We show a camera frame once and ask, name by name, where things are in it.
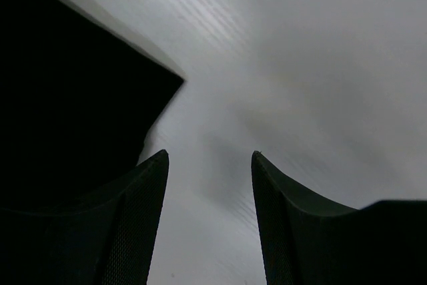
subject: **gray surface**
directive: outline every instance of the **gray surface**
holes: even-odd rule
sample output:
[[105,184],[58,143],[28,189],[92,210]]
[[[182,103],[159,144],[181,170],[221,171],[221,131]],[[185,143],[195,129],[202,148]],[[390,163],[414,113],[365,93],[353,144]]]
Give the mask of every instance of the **gray surface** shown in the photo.
[[91,1],[187,79],[149,285],[265,284],[253,150],[345,205],[427,198],[427,0]]

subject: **white table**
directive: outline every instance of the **white table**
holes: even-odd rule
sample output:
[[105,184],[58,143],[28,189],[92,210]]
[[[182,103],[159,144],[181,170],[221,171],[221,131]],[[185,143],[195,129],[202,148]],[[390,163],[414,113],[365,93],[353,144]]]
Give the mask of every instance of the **white table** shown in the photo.
[[360,208],[427,198],[427,0],[72,0],[184,75],[149,285],[265,284],[250,159]]

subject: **glossy surface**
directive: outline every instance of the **glossy surface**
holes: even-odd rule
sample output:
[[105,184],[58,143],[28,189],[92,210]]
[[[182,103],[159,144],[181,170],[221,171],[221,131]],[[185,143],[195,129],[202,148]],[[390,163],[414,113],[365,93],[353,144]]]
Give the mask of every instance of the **glossy surface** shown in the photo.
[[348,206],[427,198],[427,0],[73,1],[187,79],[149,285],[265,284],[254,150]]

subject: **black object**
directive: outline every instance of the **black object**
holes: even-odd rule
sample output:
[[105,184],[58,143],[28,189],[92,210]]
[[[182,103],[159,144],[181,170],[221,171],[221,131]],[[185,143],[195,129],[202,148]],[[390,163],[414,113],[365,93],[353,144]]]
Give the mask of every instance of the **black object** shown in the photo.
[[183,80],[58,0],[1,0],[0,206],[56,206],[135,167]]
[[259,152],[252,182],[268,284],[427,284],[427,202],[355,210],[305,188]]
[[61,206],[0,209],[2,284],[145,284],[168,166],[161,151]]

